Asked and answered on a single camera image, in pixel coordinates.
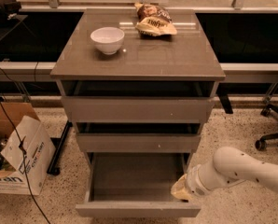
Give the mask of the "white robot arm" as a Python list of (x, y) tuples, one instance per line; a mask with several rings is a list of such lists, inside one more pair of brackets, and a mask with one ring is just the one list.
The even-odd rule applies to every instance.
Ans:
[(172, 186), (179, 200), (205, 196), (219, 188), (230, 188), (245, 180), (278, 193), (278, 165), (257, 160), (234, 147), (221, 147), (207, 163), (188, 169)]

